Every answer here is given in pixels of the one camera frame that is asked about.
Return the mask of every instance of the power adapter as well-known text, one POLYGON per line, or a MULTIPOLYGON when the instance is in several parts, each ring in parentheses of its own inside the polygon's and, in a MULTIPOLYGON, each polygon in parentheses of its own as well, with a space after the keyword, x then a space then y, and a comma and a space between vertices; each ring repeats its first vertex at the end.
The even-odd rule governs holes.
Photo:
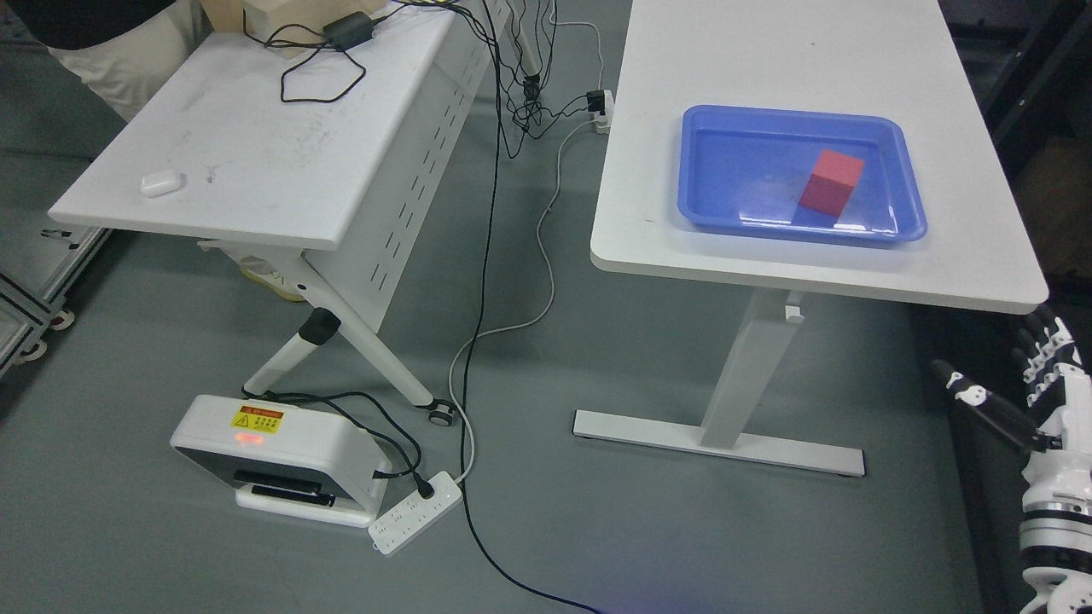
POLYGON ((328 24, 322 28, 330 46, 339 51, 347 51, 360 43, 371 40, 376 22, 366 13, 357 11, 328 24))

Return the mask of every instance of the caster wheel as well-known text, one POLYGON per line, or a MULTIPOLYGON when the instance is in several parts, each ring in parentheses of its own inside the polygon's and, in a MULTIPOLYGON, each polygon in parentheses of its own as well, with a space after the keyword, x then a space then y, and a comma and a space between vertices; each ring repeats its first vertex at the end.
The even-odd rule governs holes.
POLYGON ((49 330, 64 330, 73 323, 75 323, 75 314, 68 307, 64 307, 49 321, 49 330))
POLYGON ((437 426, 451 426, 455 422, 455 408, 450 401, 436 401, 436 408, 429 410, 428 422, 437 426))
POLYGON ((34 345, 32 345, 29 350, 24 350, 20 352, 19 358, 16 358, 15 362, 16 364, 23 364, 23 363, 29 363, 31 361, 37 361, 38 358, 46 355, 47 347, 48 346, 46 345, 45 341, 38 341, 34 345))

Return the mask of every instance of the red cube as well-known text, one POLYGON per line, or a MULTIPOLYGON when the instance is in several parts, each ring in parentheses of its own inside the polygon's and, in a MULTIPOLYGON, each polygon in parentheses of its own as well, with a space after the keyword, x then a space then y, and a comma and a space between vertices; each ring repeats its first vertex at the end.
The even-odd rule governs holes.
POLYGON ((865 161, 859 157, 823 150, 804 188, 800 205, 838 217, 850 202, 864 168, 865 161))

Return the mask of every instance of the cardboard box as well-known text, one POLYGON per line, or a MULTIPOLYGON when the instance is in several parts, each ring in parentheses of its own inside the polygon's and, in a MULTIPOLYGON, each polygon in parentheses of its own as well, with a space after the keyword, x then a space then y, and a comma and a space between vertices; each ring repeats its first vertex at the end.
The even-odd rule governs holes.
MULTIPOLYGON (((248 11, 250 11, 247 14, 248 27, 253 25, 251 21, 256 17, 261 21, 258 13, 265 15, 270 25, 265 36, 251 29, 254 36, 264 40, 269 33, 285 24, 299 23, 322 32, 322 26, 356 11, 376 15, 382 11, 387 2, 385 0, 201 0, 201 7, 216 32, 242 32, 245 4, 249 4, 248 11)), ((292 39, 305 42, 302 37, 292 39)))

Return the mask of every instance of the yellow warning sticker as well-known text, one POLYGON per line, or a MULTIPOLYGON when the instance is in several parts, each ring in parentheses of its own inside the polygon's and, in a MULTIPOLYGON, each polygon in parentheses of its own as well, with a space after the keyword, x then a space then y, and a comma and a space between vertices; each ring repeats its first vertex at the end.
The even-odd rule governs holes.
POLYGON ((249 428, 261 433, 276 433, 281 428, 281 418, 284 412, 264 410, 262 408, 251 408, 244 405, 232 418, 232 426, 236 428, 249 428))

